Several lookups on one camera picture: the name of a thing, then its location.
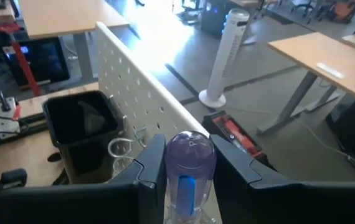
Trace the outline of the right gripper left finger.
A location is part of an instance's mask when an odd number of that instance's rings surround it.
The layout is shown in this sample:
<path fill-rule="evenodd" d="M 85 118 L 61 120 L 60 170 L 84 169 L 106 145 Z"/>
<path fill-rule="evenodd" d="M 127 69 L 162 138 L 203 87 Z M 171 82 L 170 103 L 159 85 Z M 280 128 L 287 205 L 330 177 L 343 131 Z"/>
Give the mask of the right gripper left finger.
<path fill-rule="evenodd" d="M 165 137 L 156 134 L 146 149 L 103 184 L 26 187 L 24 169 L 0 179 L 0 224 L 163 224 Z"/>

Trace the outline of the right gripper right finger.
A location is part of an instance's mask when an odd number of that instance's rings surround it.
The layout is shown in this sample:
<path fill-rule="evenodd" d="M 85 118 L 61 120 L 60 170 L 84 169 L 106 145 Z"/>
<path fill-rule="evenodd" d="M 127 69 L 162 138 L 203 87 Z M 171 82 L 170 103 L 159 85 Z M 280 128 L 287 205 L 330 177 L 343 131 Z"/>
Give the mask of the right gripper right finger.
<path fill-rule="evenodd" d="M 223 224 L 355 224 L 355 182 L 289 179 L 218 135 L 210 140 Z"/>

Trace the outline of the blue clear-handled screwdriver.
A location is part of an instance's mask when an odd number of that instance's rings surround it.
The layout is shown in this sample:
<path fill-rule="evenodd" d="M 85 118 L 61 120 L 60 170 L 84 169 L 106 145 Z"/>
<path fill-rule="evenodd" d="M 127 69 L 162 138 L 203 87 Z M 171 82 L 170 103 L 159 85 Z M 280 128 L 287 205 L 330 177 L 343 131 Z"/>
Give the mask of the blue clear-handled screwdriver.
<path fill-rule="evenodd" d="M 215 172 L 217 156 L 213 144 L 198 131 L 182 131 L 167 143 L 164 161 L 168 224 L 198 224 Z"/>

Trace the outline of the metal loop tool holder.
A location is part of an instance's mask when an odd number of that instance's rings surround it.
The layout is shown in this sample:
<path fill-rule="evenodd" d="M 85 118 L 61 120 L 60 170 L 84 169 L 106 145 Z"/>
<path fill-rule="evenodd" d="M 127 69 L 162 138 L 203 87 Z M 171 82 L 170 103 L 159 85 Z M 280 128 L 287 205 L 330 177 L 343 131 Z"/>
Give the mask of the metal loop tool holder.
<path fill-rule="evenodd" d="M 112 163 L 112 179 L 124 171 L 146 148 L 145 137 L 146 127 L 133 128 L 132 134 L 129 136 L 125 131 L 121 137 L 111 140 L 107 145 L 107 151 L 113 160 Z"/>

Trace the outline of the tall black plastic bin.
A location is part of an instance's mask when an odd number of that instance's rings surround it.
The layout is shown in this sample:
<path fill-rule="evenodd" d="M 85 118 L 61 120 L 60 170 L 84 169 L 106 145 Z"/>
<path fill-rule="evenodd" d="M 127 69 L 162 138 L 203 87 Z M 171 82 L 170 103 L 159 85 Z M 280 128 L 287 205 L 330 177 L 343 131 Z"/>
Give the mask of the tall black plastic bin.
<path fill-rule="evenodd" d="M 70 183 L 109 180 L 113 159 L 107 146 L 123 127 L 109 99 L 98 90 L 87 91 L 50 98 L 42 109 Z"/>

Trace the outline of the red black toolbox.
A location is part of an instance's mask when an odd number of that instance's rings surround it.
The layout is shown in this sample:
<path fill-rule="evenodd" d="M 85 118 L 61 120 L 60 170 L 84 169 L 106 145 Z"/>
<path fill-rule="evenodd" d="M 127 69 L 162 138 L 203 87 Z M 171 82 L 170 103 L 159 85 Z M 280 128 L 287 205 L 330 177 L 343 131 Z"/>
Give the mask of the red black toolbox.
<path fill-rule="evenodd" d="M 263 165 L 276 171 L 260 145 L 225 111 L 216 111 L 203 117 L 202 126 L 210 133 L 217 134 Z"/>

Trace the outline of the white metal pegboard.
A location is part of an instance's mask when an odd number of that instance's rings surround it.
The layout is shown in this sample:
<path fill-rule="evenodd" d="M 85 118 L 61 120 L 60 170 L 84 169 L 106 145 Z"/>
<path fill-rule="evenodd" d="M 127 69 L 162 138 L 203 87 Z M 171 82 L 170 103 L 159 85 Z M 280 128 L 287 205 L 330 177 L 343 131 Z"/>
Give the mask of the white metal pegboard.
<path fill-rule="evenodd" d="M 209 133 L 102 22 L 96 22 L 99 90 L 123 124 L 133 162 L 108 184 L 166 184 L 164 147 L 182 131 Z"/>

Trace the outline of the wooden desk grey legs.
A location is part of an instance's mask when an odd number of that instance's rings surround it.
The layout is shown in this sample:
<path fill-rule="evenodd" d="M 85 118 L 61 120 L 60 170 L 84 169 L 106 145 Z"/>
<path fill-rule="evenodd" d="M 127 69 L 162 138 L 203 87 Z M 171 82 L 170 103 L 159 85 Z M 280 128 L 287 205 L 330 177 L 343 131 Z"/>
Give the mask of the wooden desk grey legs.
<path fill-rule="evenodd" d="M 18 0 L 30 39 L 73 35 L 83 79 L 93 77 L 86 33 L 95 23 L 126 27 L 129 22 L 105 0 Z"/>
<path fill-rule="evenodd" d="M 335 92 L 337 89 L 355 96 L 355 47 L 343 39 L 336 40 L 313 32 L 269 42 L 268 46 L 307 69 L 307 73 L 280 114 L 259 126 L 257 134 L 263 135 L 280 129 L 300 114 L 311 113 L 335 100 L 339 96 Z M 326 80 L 330 87 L 319 100 L 300 106 L 317 78 Z"/>

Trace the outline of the red metal stand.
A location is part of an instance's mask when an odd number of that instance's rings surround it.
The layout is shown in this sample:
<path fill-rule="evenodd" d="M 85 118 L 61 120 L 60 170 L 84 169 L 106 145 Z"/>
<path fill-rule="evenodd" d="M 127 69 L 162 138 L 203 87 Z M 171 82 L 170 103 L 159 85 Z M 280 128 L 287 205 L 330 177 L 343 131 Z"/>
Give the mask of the red metal stand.
<path fill-rule="evenodd" d="M 40 90 L 39 87 L 36 83 L 36 80 L 33 76 L 33 73 L 31 71 L 31 68 L 24 56 L 24 53 L 21 50 L 21 46 L 19 42 L 15 39 L 14 33 L 19 31 L 21 27 L 16 23 L 2 23 L 0 24 L 0 33 L 5 33 L 9 36 L 11 46 L 14 49 L 16 58 L 19 62 L 19 65 L 27 79 L 27 82 L 29 84 L 29 87 L 33 91 L 34 96 L 40 96 Z"/>

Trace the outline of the black glass computer case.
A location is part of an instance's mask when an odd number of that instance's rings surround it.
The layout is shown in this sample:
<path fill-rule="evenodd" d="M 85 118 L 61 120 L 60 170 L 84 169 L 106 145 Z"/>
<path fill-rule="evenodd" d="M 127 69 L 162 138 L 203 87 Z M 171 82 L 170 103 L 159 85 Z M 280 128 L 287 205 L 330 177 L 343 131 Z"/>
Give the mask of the black glass computer case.
<path fill-rule="evenodd" d="M 70 78 L 58 37 L 20 41 L 19 45 L 21 46 L 21 51 L 31 68 L 31 72 L 37 84 L 61 82 Z M 2 55 L 17 85 L 21 89 L 28 88 L 28 81 L 19 65 L 12 45 L 3 42 L 0 46 Z"/>

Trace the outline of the white tower fan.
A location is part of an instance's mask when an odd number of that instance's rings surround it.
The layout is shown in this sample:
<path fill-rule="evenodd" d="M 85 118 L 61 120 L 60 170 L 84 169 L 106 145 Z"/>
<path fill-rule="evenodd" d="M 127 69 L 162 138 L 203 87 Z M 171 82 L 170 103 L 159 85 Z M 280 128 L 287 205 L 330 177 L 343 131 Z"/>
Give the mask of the white tower fan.
<path fill-rule="evenodd" d="M 247 11 L 237 8 L 231 9 L 225 17 L 208 87 L 199 93 L 201 103 L 210 108 L 220 108 L 226 103 L 223 94 L 225 81 L 231 74 L 249 18 L 250 14 Z"/>

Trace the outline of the orange black chair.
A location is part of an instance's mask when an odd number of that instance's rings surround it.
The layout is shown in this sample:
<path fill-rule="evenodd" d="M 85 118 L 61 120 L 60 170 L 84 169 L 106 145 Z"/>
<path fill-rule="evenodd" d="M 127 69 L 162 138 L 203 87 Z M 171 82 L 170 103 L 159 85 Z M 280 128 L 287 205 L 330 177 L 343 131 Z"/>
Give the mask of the orange black chair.
<path fill-rule="evenodd" d="M 328 12 L 330 21 L 349 24 L 355 15 L 355 0 L 337 0 Z"/>

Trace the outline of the black computer tower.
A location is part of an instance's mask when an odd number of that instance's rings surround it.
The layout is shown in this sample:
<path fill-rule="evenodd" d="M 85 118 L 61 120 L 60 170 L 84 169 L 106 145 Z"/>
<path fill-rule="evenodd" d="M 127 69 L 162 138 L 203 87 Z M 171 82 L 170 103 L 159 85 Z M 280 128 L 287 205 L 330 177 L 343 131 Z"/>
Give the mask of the black computer tower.
<path fill-rule="evenodd" d="M 227 15 L 233 6 L 230 0 L 205 0 L 201 16 L 201 30 L 215 38 L 220 38 Z"/>

